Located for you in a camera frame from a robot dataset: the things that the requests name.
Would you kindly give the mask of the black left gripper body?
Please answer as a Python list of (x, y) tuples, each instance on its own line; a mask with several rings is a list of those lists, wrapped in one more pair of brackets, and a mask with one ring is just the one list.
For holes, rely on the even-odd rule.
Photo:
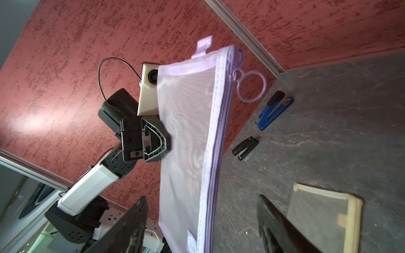
[(125, 162), (143, 158), (141, 116), (130, 115), (121, 120), (121, 142)]

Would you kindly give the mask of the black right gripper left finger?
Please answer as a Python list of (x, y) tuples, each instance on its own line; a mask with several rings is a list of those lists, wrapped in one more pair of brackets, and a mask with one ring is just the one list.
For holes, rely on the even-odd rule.
[(87, 253), (141, 253), (148, 218), (147, 197), (142, 196)]

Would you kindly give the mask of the large purple trimmed pouch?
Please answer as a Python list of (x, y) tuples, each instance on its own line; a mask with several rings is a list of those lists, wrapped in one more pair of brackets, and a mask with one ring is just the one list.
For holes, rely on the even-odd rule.
[(192, 58), (158, 69), (160, 121), (171, 149), (161, 161), (159, 226), (174, 253), (210, 253), (225, 135), (234, 96), (260, 100), (266, 77), (241, 69), (234, 45), (210, 51), (198, 41)]

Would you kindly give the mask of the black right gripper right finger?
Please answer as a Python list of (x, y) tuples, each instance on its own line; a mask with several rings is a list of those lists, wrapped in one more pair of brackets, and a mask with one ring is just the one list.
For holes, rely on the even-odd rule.
[(259, 234), (266, 253), (319, 253), (264, 195), (258, 196)]

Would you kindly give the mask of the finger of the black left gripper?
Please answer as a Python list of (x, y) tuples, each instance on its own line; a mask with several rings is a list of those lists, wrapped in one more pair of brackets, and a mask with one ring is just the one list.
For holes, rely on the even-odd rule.
[(171, 150), (168, 132), (157, 115), (141, 117), (143, 159), (145, 163), (161, 160)]

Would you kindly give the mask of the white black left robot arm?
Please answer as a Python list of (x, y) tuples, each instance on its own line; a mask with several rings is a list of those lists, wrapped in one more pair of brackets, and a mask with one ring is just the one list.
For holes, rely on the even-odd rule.
[(100, 194), (129, 174), (139, 160), (156, 162), (170, 150), (167, 131), (157, 115), (139, 116), (138, 102), (120, 89), (104, 101), (99, 118), (120, 140), (46, 213), (48, 221), (69, 242), (92, 239), (108, 204)]

